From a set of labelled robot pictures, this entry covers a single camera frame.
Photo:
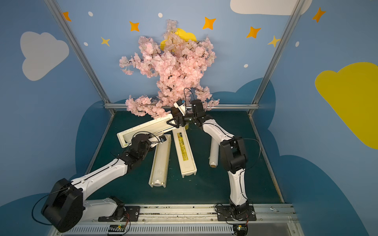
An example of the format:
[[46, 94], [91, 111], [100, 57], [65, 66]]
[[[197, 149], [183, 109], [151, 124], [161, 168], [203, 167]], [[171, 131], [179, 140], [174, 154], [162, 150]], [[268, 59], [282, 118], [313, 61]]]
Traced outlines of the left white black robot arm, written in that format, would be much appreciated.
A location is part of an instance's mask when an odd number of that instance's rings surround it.
[[107, 165], [71, 181], [57, 181], [41, 214], [61, 233], [69, 231], [80, 221], [94, 218], [114, 217], [116, 221], [122, 221], [125, 210], [120, 200], [115, 197], [88, 200], [88, 197], [138, 167], [158, 143], [159, 138], [155, 135], [138, 133], [133, 136], [128, 150]]

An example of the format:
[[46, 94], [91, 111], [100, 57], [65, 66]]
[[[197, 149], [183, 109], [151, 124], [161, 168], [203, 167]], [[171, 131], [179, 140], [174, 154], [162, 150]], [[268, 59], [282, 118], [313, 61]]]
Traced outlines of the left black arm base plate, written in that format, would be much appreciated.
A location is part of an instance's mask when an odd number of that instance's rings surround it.
[[111, 216], [102, 216], [98, 222], [137, 222], [140, 206], [118, 206]]

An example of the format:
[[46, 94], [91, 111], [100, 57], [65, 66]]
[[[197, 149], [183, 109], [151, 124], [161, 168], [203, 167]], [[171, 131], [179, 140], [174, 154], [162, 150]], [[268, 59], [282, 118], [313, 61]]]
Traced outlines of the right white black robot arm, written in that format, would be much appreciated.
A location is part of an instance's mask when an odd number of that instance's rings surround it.
[[211, 154], [218, 154], [224, 169], [228, 173], [230, 185], [230, 211], [233, 217], [244, 214], [249, 209], [249, 200], [245, 191], [245, 172], [248, 161], [244, 139], [227, 132], [215, 119], [206, 114], [201, 100], [190, 102], [191, 112], [186, 111], [186, 104], [178, 100], [172, 107], [173, 118], [167, 124], [178, 130], [187, 124], [194, 124], [212, 138]]

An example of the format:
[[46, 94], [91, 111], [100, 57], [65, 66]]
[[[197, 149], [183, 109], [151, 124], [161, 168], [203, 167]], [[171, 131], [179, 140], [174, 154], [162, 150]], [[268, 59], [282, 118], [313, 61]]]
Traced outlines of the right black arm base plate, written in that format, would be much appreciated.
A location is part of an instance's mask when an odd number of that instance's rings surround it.
[[255, 208], [248, 204], [241, 206], [216, 204], [214, 210], [218, 221], [257, 221]]

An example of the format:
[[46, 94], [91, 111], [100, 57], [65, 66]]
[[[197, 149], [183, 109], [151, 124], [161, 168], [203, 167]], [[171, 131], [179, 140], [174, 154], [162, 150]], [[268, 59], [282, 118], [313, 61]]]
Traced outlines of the white dispenser lid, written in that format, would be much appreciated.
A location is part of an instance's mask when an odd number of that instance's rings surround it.
[[137, 125], [125, 131], [117, 133], [117, 137], [121, 147], [126, 148], [127, 145], [132, 142], [132, 138], [135, 137], [136, 134], [152, 133], [158, 137], [164, 133], [172, 131], [173, 129], [175, 129], [175, 127], [167, 124], [167, 122], [172, 118], [173, 116], [169, 114], [163, 118], [154, 119], [152, 121]]

